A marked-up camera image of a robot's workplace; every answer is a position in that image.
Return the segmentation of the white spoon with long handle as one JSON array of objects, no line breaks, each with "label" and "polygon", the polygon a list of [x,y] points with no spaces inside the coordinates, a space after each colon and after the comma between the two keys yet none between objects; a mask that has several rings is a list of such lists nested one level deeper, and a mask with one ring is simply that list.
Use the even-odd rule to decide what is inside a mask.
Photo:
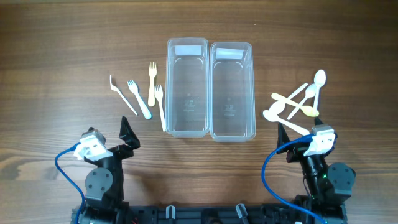
[{"label": "white spoon with long handle", "polygon": [[[298,95],[307,85],[308,85],[308,83],[304,83],[302,86],[300,86],[298,89],[296,89],[293,93],[291,93],[287,98],[292,99],[294,96]],[[275,103],[273,103],[270,106],[269,111],[273,112],[275,114],[279,114],[279,113],[283,112],[284,109],[285,109],[285,103],[276,101]]]}]

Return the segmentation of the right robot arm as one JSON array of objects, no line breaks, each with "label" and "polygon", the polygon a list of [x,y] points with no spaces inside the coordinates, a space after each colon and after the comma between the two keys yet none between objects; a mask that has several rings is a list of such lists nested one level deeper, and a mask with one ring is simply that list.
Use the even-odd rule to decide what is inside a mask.
[{"label": "right robot arm", "polygon": [[335,130],[314,119],[311,142],[293,143],[282,150],[287,162],[301,165],[307,194],[297,195],[292,203],[318,215],[327,223],[347,224],[345,201],[352,195],[355,171],[344,163],[326,163],[326,156],[334,150]]}]

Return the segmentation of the light blue plastic fork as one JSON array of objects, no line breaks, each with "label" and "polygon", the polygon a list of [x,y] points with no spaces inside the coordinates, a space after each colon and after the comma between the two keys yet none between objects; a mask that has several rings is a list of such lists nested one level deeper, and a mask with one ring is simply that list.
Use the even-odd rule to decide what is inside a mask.
[{"label": "light blue plastic fork", "polygon": [[142,99],[141,95],[139,94],[139,87],[135,83],[134,80],[128,80],[127,85],[130,89],[130,91],[134,94],[136,97],[136,100],[141,108],[142,114],[144,115],[145,119],[152,119],[152,114],[150,110],[148,109],[147,105],[144,103],[144,100]]}]

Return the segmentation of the yellow plastic spoon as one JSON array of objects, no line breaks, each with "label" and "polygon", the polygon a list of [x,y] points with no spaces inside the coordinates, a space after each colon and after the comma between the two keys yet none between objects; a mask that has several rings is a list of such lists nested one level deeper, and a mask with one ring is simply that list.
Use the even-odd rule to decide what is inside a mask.
[{"label": "yellow plastic spoon", "polygon": [[309,117],[317,117],[320,113],[318,110],[316,110],[314,107],[311,106],[304,106],[304,105],[300,105],[299,103],[296,103],[292,100],[287,99],[286,97],[278,94],[278,93],[272,93],[271,94],[271,98],[273,98],[274,100],[277,101],[281,101],[285,104],[294,106],[300,110],[302,110],[302,112]]}]

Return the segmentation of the clear plastic container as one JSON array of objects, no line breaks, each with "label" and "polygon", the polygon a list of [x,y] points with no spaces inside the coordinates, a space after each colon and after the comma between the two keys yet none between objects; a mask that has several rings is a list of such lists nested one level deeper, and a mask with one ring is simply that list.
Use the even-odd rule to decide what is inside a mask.
[{"label": "clear plastic container", "polygon": [[211,137],[217,142],[253,139],[256,110],[252,45],[215,42],[210,58]]},{"label": "clear plastic container", "polygon": [[167,42],[165,128],[175,138],[202,138],[209,131],[208,50],[205,38]]}]

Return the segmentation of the small white plastic spoon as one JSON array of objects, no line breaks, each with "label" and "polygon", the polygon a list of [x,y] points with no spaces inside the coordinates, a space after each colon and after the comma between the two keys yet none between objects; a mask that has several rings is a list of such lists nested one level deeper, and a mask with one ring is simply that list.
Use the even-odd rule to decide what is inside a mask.
[{"label": "small white plastic spoon", "polygon": [[[305,97],[300,102],[300,105],[303,105],[309,98],[313,98],[315,96],[316,89],[317,88],[316,88],[315,84],[309,85],[307,87],[307,89],[305,90]],[[298,110],[299,110],[299,108],[294,108],[293,111],[287,117],[287,119],[290,120],[298,112]]]}]

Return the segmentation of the large white plastic spoon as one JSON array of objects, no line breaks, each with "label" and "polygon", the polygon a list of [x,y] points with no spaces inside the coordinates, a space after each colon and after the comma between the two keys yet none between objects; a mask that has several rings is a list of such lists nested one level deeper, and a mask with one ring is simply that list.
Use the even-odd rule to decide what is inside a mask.
[{"label": "large white plastic spoon", "polygon": [[287,127],[289,127],[290,129],[293,129],[297,133],[301,134],[302,136],[306,136],[306,135],[310,134],[309,130],[280,118],[277,114],[273,113],[272,111],[264,110],[262,112],[262,115],[263,115],[263,117],[265,117],[266,120],[268,120],[270,122],[282,123],[282,124],[286,125]]}]

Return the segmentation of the thin white plastic fork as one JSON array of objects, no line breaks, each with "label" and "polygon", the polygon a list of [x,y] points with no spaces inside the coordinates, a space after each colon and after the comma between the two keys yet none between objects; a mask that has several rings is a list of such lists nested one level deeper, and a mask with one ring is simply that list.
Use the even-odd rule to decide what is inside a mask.
[{"label": "thin white plastic fork", "polygon": [[130,102],[127,100],[127,98],[123,95],[122,91],[113,84],[113,78],[112,75],[109,76],[109,84],[110,84],[110,88],[111,90],[115,91],[116,93],[119,94],[119,96],[122,98],[122,100],[125,102],[125,104],[129,107],[129,109],[137,116],[138,113],[136,112],[136,110],[132,107],[132,105],[130,104]]}]

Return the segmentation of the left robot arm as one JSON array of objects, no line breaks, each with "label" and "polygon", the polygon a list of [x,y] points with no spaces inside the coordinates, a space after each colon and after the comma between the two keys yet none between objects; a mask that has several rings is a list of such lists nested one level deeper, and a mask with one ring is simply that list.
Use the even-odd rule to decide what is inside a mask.
[{"label": "left robot arm", "polygon": [[76,211],[75,223],[131,223],[132,212],[124,201],[122,160],[133,157],[141,144],[125,116],[119,138],[123,144],[107,149],[106,138],[95,128],[83,133],[74,156],[96,166],[85,179],[83,206]]}]

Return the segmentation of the yellow plastic fork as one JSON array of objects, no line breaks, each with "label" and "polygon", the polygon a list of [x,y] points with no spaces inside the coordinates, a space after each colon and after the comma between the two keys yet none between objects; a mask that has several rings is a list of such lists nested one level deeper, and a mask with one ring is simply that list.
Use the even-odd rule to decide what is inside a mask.
[{"label": "yellow plastic fork", "polygon": [[149,96],[148,96],[148,105],[150,107],[155,105],[155,77],[157,75],[157,64],[155,62],[150,62],[149,64]]}]

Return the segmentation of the white spoon with round bowl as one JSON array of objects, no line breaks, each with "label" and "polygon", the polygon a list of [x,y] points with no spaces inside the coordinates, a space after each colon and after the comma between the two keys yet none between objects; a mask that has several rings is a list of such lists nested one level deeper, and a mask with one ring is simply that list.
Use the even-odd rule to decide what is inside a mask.
[{"label": "white spoon with round bowl", "polygon": [[316,93],[314,97],[313,107],[315,109],[318,108],[318,101],[320,96],[320,88],[326,83],[326,73],[324,70],[319,70],[316,72],[314,76],[314,84],[316,86]]}]

